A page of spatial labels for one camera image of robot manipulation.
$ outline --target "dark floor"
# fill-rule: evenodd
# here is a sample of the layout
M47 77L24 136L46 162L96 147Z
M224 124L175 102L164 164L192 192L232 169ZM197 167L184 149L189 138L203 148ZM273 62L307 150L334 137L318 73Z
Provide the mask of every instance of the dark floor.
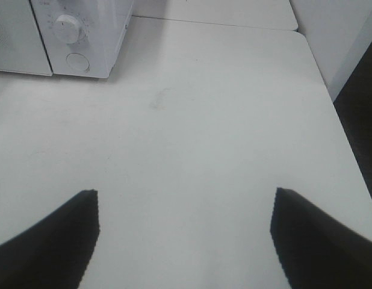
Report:
M372 197L372 44L334 105Z

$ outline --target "microwave door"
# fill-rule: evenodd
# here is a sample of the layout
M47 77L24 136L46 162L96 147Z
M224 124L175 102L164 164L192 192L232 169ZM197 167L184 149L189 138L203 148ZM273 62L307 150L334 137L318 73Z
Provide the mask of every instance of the microwave door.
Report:
M52 75L29 1L0 0L0 70Z

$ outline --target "microwave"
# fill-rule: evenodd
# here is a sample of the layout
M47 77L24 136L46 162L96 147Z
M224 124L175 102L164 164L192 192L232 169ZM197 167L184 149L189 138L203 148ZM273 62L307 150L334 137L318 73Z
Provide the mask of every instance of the microwave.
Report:
M108 78L134 0L0 0L0 70Z

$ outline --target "microwave knob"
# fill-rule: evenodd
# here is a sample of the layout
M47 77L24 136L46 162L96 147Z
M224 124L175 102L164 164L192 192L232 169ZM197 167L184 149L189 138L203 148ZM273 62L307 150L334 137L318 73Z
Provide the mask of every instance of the microwave knob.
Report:
M67 14L62 14L56 19L52 30L57 39L67 44L73 44L85 36L83 23Z

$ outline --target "table surface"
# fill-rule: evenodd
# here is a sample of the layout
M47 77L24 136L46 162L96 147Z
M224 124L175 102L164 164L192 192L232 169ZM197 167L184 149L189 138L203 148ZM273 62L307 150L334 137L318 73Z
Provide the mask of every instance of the table surface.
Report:
M135 0L134 15L279 30L298 28L289 0Z
M0 73L0 243L83 189L80 288L289 288L277 187L372 240L372 201L303 36L132 18L108 80Z

